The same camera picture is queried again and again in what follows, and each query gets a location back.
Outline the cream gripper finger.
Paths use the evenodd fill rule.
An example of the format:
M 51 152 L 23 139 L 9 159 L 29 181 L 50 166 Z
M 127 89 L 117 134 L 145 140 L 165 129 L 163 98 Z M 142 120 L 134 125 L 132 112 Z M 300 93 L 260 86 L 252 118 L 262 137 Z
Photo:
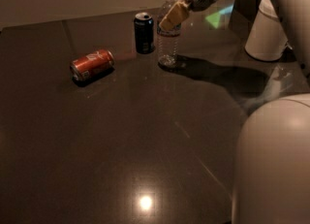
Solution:
M 189 5 L 184 1 L 177 1 L 160 21 L 159 26 L 164 31 L 170 31 L 189 17 Z

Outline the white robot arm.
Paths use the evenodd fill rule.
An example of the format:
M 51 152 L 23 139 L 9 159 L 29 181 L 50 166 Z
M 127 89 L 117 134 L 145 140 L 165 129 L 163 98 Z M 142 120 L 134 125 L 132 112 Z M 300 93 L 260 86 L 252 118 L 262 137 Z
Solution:
M 217 0 L 178 0 L 168 30 Z M 271 0 L 304 76 L 310 64 L 310 0 Z M 310 224 L 310 98 L 271 101 L 246 120 L 236 146 L 232 224 Z

